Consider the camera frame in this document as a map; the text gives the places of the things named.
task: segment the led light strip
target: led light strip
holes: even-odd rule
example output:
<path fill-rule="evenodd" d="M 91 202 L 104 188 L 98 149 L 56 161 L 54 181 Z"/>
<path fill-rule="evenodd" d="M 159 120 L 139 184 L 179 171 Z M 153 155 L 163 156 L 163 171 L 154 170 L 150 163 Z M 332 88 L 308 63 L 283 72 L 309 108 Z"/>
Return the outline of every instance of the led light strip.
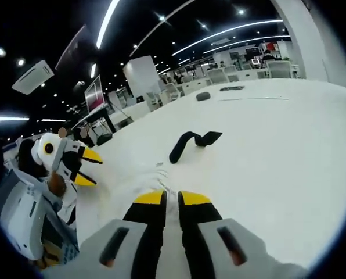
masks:
<path fill-rule="evenodd" d="M 159 75 L 161 75 L 161 74 L 163 74 L 163 73 L 165 73 L 166 71 L 169 71 L 171 68 L 167 68 L 167 69 L 165 69 L 164 71 L 161 71 L 159 74 L 157 74 L 158 76 Z"/>
<path fill-rule="evenodd" d="M 97 38 L 97 43 L 96 43 L 96 46 L 98 48 L 100 48 L 102 45 L 103 37 L 104 37 L 104 34 L 106 32 L 107 26 L 109 25 L 110 19 L 111 19 L 113 13 L 115 12 L 115 8 L 116 8 L 117 4 L 119 3 L 119 1 L 120 0 L 111 0 L 110 6 L 106 12 L 106 15 L 104 16 L 101 28 L 100 28 L 99 33 L 98 33 L 98 38 Z"/>
<path fill-rule="evenodd" d="M 28 121 L 27 117 L 0 117 L 0 121 Z"/>
<path fill-rule="evenodd" d="M 255 38 L 255 39 L 250 39 L 250 40 L 245 40 L 245 41 L 240 41 L 240 42 L 233 42 L 232 44 L 223 45 L 223 46 L 220 46 L 219 48 L 210 49 L 209 51 L 203 52 L 203 54 L 209 53 L 211 51 L 216 51 L 216 50 L 221 49 L 221 48 L 226 48 L 226 47 L 229 47 L 231 45 L 243 44 L 245 42 L 257 41 L 257 40 L 275 39 L 275 38 L 290 38 L 290 36 L 289 35 L 280 35 L 280 36 Z"/>
<path fill-rule="evenodd" d="M 181 65 L 181 64 L 183 64 L 183 63 L 187 62 L 188 60 L 190 60 L 190 58 L 187 58 L 186 60 L 181 61 L 181 62 L 179 62 L 178 64 L 179 64 L 179 65 Z"/>
<path fill-rule="evenodd" d="M 241 29 L 241 28 L 245 28 L 245 27 L 249 27 L 249 26 L 254 26 L 254 25 L 259 25 L 259 24 L 268 24 L 268 23 L 276 23 L 276 22 L 283 22 L 283 20 L 282 19 L 266 20 L 266 21 L 263 21 L 263 22 L 254 22 L 254 23 L 249 23 L 249 24 L 244 24 L 244 25 L 241 25 L 241 26 L 233 27 L 233 28 L 230 28 L 230 29 L 218 32 L 218 33 L 216 33 L 214 35 L 211 35 L 209 37 L 203 38 L 201 40 L 198 40 L 197 42 L 194 42 L 193 44 L 190 44 L 190 45 L 180 49 L 179 51 L 173 53 L 172 56 L 175 56 L 175 55 L 179 54 L 180 52 L 185 51 L 186 49 L 188 49 L 190 47 L 193 47 L 194 45 L 197 45 L 197 44 L 199 44 L 201 42 L 204 42 L 207 39 L 213 38 L 215 36 L 221 35 L 221 34 L 226 33 L 226 32 L 230 32 L 232 30 L 237 30 L 237 29 Z"/>
<path fill-rule="evenodd" d="M 44 121 L 44 122 L 66 122 L 66 120 L 61 120 L 61 119 L 42 119 L 41 121 Z"/>

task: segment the black ceiling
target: black ceiling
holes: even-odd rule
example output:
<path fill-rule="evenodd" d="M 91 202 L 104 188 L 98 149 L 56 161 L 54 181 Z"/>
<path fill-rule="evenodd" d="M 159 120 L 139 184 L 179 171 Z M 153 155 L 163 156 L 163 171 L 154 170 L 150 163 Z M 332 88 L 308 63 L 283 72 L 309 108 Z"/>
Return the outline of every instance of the black ceiling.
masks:
<path fill-rule="evenodd" d="M 42 2 L 0 1 L 0 47 L 7 56 L 0 58 L 0 115 L 16 113 L 30 117 L 28 123 L 14 122 L 9 126 L 0 126 L 1 137 L 11 137 L 12 140 L 31 133 L 38 133 L 45 128 L 58 129 L 61 123 L 39 122 L 38 119 L 66 119 L 77 121 L 79 115 L 67 113 L 65 106 L 79 105 L 83 96 L 75 97 L 67 90 L 58 90 L 56 77 L 51 78 L 46 86 L 37 88 L 29 96 L 11 89 L 18 76 L 15 66 L 17 58 L 25 58 L 28 64 L 45 59 L 54 69 L 62 52 L 69 44 L 75 33 L 86 24 L 92 39 L 96 42 L 110 0 L 72 0 Z M 159 15 L 167 16 L 186 0 L 120 0 L 106 30 L 104 40 L 97 58 L 98 73 L 107 90 L 114 90 L 125 85 L 120 63 L 126 63 L 134 50 L 133 44 L 140 41 L 158 23 Z M 237 10 L 244 9 L 245 15 L 238 15 Z M 243 30 L 202 42 L 176 56 L 172 54 L 211 34 L 259 20 L 278 19 L 279 16 L 270 0 L 196 0 L 173 15 L 162 24 L 134 53 L 132 58 L 152 55 L 157 56 L 156 63 L 163 62 L 157 67 L 158 71 L 178 67 L 179 58 L 182 60 L 202 56 L 204 51 L 211 49 L 211 43 L 221 38 L 236 35 L 236 40 L 246 40 L 262 35 L 281 34 L 282 24 L 249 27 Z"/>

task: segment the chair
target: chair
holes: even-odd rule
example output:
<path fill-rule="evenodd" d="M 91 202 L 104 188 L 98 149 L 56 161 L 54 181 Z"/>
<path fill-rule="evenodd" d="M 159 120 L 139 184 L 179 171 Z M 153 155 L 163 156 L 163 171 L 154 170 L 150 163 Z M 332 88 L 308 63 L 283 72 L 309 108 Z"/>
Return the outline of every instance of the chair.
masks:
<path fill-rule="evenodd" d="M 192 76 L 184 76 L 184 77 L 182 78 L 182 81 L 183 81 L 184 83 L 189 83 L 190 81 L 193 81 L 193 77 L 192 77 Z"/>
<path fill-rule="evenodd" d="M 167 84 L 167 93 L 168 93 L 170 102 L 177 100 L 181 96 L 180 90 L 178 90 L 177 87 L 173 83 Z"/>
<path fill-rule="evenodd" d="M 258 76 L 259 80 L 263 80 L 265 78 L 268 78 L 267 72 L 265 72 L 265 71 L 258 71 L 257 72 L 257 76 Z"/>
<path fill-rule="evenodd" d="M 251 70 L 251 69 L 252 69 L 252 67 L 250 66 L 249 63 L 244 63 L 243 64 L 243 70 Z"/>
<path fill-rule="evenodd" d="M 224 67 L 224 72 L 225 72 L 225 74 L 234 73 L 234 72 L 236 72 L 236 67 L 235 66 Z"/>
<path fill-rule="evenodd" d="M 266 61 L 270 78 L 292 78 L 289 61 Z"/>
<path fill-rule="evenodd" d="M 210 78 L 212 84 L 228 83 L 229 79 L 222 69 L 209 70 L 208 77 Z"/>
<path fill-rule="evenodd" d="M 154 93 L 147 92 L 146 95 L 147 97 L 149 97 L 149 102 L 151 105 L 156 106 L 158 104 L 158 99 L 156 98 Z"/>

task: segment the white tabletop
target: white tabletop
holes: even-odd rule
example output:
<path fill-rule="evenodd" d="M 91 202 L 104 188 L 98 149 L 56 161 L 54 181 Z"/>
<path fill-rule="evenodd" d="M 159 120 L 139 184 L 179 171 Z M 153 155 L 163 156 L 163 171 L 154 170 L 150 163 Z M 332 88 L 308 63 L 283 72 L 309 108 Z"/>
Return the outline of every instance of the white tabletop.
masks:
<path fill-rule="evenodd" d="M 219 91 L 234 85 L 245 89 Z M 164 184 L 207 195 L 223 218 L 262 238 L 271 256 L 311 267 L 346 218 L 346 88 L 285 79 L 202 91 L 212 98 L 180 98 L 95 148 L 104 164 L 84 166 L 98 186 L 78 191 L 79 243 Z M 205 149 L 191 140 L 172 165 L 168 155 L 187 131 L 223 135 Z"/>

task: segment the air conditioner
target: air conditioner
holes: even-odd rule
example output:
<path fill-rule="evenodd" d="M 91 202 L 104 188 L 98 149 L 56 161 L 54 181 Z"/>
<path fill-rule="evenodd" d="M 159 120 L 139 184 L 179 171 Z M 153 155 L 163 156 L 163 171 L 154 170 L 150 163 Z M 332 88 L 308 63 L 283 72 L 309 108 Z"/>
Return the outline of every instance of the air conditioner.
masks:
<path fill-rule="evenodd" d="M 48 64 L 41 60 L 25 72 L 12 86 L 18 92 L 30 95 L 36 88 L 53 77 L 54 74 Z"/>

